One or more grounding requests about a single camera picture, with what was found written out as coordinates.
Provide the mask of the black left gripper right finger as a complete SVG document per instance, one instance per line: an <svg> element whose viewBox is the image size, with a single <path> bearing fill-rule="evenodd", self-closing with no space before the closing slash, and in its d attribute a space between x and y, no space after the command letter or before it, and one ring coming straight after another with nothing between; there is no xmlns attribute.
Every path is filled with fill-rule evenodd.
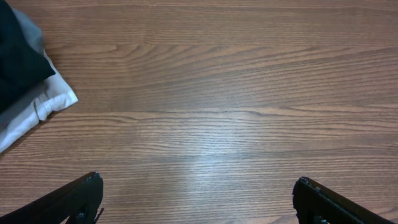
<svg viewBox="0 0 398 224"><path fill-rule="evenodd" d="M308 177L296 181L292 196L300 224L394 224Z"/></svg>

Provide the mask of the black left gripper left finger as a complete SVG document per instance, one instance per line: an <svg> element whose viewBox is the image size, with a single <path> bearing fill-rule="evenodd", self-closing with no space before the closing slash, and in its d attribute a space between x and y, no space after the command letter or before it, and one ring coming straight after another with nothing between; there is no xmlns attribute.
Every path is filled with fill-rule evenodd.
<svg viewBox="0 0 398 224"><path fill-rule="evenodd" d="M96 224L104 209L104 183L89 172L1 217L1 224Z"/></svg>

